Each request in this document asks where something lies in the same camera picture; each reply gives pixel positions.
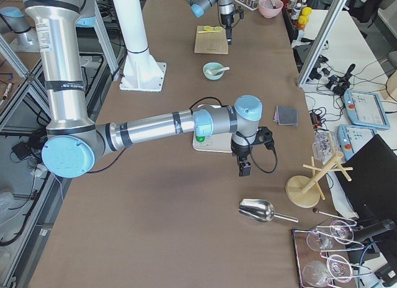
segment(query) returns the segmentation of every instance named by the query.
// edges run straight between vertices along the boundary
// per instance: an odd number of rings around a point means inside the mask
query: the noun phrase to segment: silver scoop
[[[295,223],[299,222],[297,218],[274,212],[273,204],[263,199],[243,199],[238,207],[238,212],[262,223],[269,222],[274,217]]]

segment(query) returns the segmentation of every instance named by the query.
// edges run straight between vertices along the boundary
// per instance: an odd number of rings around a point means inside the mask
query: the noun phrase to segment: white desk
[[[322,10],[313,10],[313,13],[310,15],[310,21],[305,29],[305,37],[314,39],[321,27],[321,24],[324,21],[324,18],[327,14],[327,11]],[[379,62],[377,62],[375,56],[373,55],[371,49],[368,47],[365,39],[362,37],[360,31],[354,24],[353,20],[351,19],[348,12],[343,11],[339,15],[339,18],[331,31],[329,37],[329,49],[323,50],[321,52],[322,55],[329,59],[328,64],[336,71],[340,72],[337,73],[335,71],[331,71],[331,74],[336,74],[338,76],[343,76],[344,73],[347,71],[348,67],[355,63],[355,69],[353,70],[352,74],[357,74],[357,77],[371,80],[377,76],[378,78],[374,79],[373,81],[379,84],[370,83],[370,82],[362,82],[359,83],[360,79],[352,77],[350,82],[354,85],[353,89],[356,91],[363,91],[363,92],[370,92],[370,91],[377,91],[380,89],[385,88],[384,85],[387,81],[387,77],[384,74]],[[339,110],[333,107],[334,98],[332,96],[322,96],[316,93],[316,88],[318,87],[317,81],[310,81],[313,84],[305,84],[303,86],[303,90],[306,93],[306,98],[308,109],[311,110],[313,108],[319,108],[324,106],[327,108],[327,113],[332,114],[339,114]],[[321,78],[319,80],[319,84],[326,84],[328,83],[327,78]],[[326,91],[324,93],[332,94],[331,91]],[[385,111],[394,111],[397,110],[397,105],[391,104],[388,102],[382,103]],[[332,115],[327,115],[326,118],[328,120],[337,119],[337,117]],[[388,120],[390,122],[391,128],[387,131],[378,130],[378,133],[382,136],[382,138],[387,142],[387,144],[391,148],[397,148],[397,114],[388,114]],[[351,124],[349,118],[344,113],[342,117],[335,122],[326,122],[326,128],[336,132],[337,127],[340,124]],[[331,189],[332,198],[334,201],[335,208],[340,212],[342,215],[352,216],[349,206],[346,202],[346,197],[344,197],[343,190],[337,181],[335,175],[332,175],[332,179],[334,181],[333,188]],[[380,258],[367,261],[365,263],[366,266],[372,268],[376,271],[378,268],[384,265],[385,263],[384,257],[381,255]],[[368,276],[363,277],[363,281],[365,282],[366,287],[372,287],[376,282],[377,279],[375,276]]]

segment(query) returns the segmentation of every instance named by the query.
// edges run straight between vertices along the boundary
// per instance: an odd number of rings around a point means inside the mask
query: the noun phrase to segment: black screen
[[[389,218],[397,223],[397,155],[381,136],[375,135],[343,166],[353,167],[348,171],[352,181],[342,173],[336,176],[360,220]],[[397,269],[397,230],[373,239],[388,263]]]

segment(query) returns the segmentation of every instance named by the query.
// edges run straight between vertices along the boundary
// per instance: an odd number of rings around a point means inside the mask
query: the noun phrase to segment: wooden cutting board
[[[204,54],[229,54],[228,41],[226,39],[226,31],[199,34],[203,31],[204,26],[197,26],[196,42],[194,45],[194,53]]]

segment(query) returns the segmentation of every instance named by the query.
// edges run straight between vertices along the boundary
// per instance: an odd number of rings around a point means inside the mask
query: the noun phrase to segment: light blue joint cap
[[[262,117],[262,102],[254,96],[245,95],[239,97],[234,108],[246,120],[257,122]]]
[[[88,18],[80,18],[77,23],[77,27],[94,27],[95,26],[95,17]]]
[[[23,17],[24,14],[17,7],[2,7],[0,14],[7,17]]]
[[[211,114],[207,110],[199,110],[193,112],[196,136],[206,137],[213,133],[213,120]]]
[[[70,135],[59,135],[49,139],[44,144],[42,159],[48,170],[62,178],[81,176],[95,163],[91,147]]]
[[[193,4],[191,7],[191,10],[197,18],[200,18],[201,16],[204,15],[204,10],[202,7],[200,7],[198,4]]]

